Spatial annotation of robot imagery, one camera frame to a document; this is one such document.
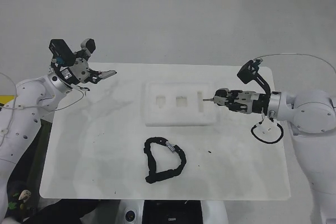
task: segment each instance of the white robotic arm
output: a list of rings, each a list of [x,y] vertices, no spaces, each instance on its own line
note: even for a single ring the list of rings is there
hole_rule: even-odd
[[[256,81],[265,90],[264,94],[222,88],[212,99],[203,101],[213,101],[244,114],[263,113],[271,121],[287,121],[295,155],[320,207],[322,223],[336,223],[336,97],[319,90],[296,96],[270,92],[258,73],[261,62],[261,59],[247,62],[237,76],[245,84]],[[254,136],[264,143],[281,139],[266,142]]]
[[[53,72],[18,83],[16,100],[8,102],[0,111],[0,223],[8,206],[7,181],[38,133],[40,118],[60,110],[57,109],[59,102],[73,88],[81,92],[89,90],[76,84],[98,83],[116,74],[115,71],[99,72],[89,68],[87,60],[95,50],[94,40],[86,39],[81,48],[72,53],[63,40],[52,40],[50,50],[54,54],[51,63]]]

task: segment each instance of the black cable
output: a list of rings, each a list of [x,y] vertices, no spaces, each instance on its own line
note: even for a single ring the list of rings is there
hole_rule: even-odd
[[[276,123],[276,124],[277,124],[277,126],[279,127],[279,129],[280,129],[280,131],[281,131],[281,134],[280,134],[280,137],[279,137],[277,140],[273,141],[273,142],[267,142],[267,141],[265,141],[265,140],[262,140],[262,139],[259,138],[258,136],[256,136],[256,134],[254,133],[254,129],[257,128],[256,125],[254,125],[254,126],[251,128],[250,132],[251,132],[251,134],[252,134],[257,140],[259,140],[259,141],[261,141],[261,142],[263,142],[263,143],[265,143],[265,144],[275,144],[275,143],[278,143],[278,142],[282,139],[282,137],[284,136],[284,129],[282,128],[282,126],[281,126],[279,123]]]

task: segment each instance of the white tabletop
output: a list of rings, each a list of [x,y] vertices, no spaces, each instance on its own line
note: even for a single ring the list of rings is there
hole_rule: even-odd
[[[236,74],[240,66],[191,66],[173,64],[90,63],[91,68],[116,70],[118,74],[97,85],[77,104],[54,116],[40,187],[43,198],[92,199],[196,199],[284,200],[290,197],[282,141],[258,142],[250,128],[259,114],[245,115],[205,102],[203,116],[189,108],[197,102],[188,97],[179,113],[165,122],[152,109],[158,89],[166,101],[198,90],[212,97],[218,88],[263,92],[256,83],[244,85]],[[274,89],[272,73],[261,75]],[[60,106],[78,99],[69,94]],[[172,116],[189,117],[175,122]],[[181,175],[148,184],[144,142],[164,137],[179,145],[187,163]],[[157,172],[175,169],[179,156],[152,144]]]

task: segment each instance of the wire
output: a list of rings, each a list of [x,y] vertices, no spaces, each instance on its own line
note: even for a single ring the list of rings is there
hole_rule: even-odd
[[[83,93],[81,90],[77,90],[77,91],[79,91],[79,92],[82,94],[81,98],[79,98],[79,99],[76,100],[75,102],[73,102],[73,103],[71,103],[70,105],[65,106],[65,107],[63,107],[63,108],[56,109],[56,110],[51,110],[50,113],[52,113],[52,112],[54,112],[54,111],[59,111],[59,110],[66,109],[66,108],[68,108],[69,106],[72,106],[73,104],[79,102],[80,100],[82,100],[82,99],[84,98],[84,96],[86,96],[86,93]]]
[[[253,60],[256,60],[256,59],[259,59],[259,58],[265,58],[265,57],[269,57],[269,56],[275,56],[275,55],[301,55],[301,56],[310,56],[310,57],[313,57],[313,58],[317,58],[317,59],[320,59],[320,60],[324,61],[325,63],[327,63],[334,70],[334,73],[336,74],[336,68],[330,62],[328,62],[327,60],[325,60],[323,58],[320,58],[318,56],[314,56],[312,54],[300,54],[300,53],[266,54],[266,55],[256,57]]]
[[[269,120],[270,120],[272,123],[274,123],[274,119],[273,119],[273,118],[270,118]],[[256,136],[256,134],[254,133],[254,129],[258,127],[257,125],[254,125],[254,126],[251,128],[250,132],[251,132],[251,134],[252,134],[257,140],[259,140],[259,141],[261,141],[261,142],[263,142],[263,143],[265,143],[265,144],[275,144],[275,143],[278,143],[278,142],[282,139],[282,137],[284,137],[284,129],[282,128],[282,126],[281,126],[279,123],[276,123],[276,125],[277,125],[277,127],[280,129],[281,134],[280,134],[279,138],[276,139],[276,140],[273,141],[273,142],[267,142],[267,141],[265,141],[265,140],[262,140],[262,139],[259,138],[258,136]]]
[[[7,78],[7,79],[14,85],[14,87],[15,87],[15,95],[14,95],[14,97],[13,97],[13,105],[12,105],[12,108],[6,108],[6,109],[11,109],[10,120],[9,120],[9,122],[8,122],[8,124],[7,124],[7,127],[6,127],[6,130],[8,130],[9,127],[10,127],[10,125],[11,125],[12,118],[13,118],[13,110],[14,110],[14,108],[15,108],[15,103],[16,103],[17,88],[16,88],[15,83],[13,82],[13,80],[12,80],[9,76],[7,76],[7,75],[5,75],[4,73],[1,73],[1,72],[0,72],[0,74],[3,75],[3,76],[5,76],[5,77],[6,77],[6,78]],[[1,147],[2,143],[4,142],[4,139],[5,139],[6,134],[7,134],[7,132],[5,132],[4,135],[2,136],[2,140],[1,140],[1,142],[0,142],[0,147]]]

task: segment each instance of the rectangular slot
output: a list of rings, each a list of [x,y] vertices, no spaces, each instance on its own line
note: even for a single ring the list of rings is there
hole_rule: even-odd
[[[156,97],[156,104],[159,108],[163,108],[163,106],[166,104],[166,97],[165,96],[157,96]]]
[[[204,107],[203,107],[203,93],[201,91],[198,91],[198,111],[200,113],[204,112]]]
[[[186,108],[188,106],[188,101],[185,96],[177,96],[175,98],[175,103],[177,108]]]

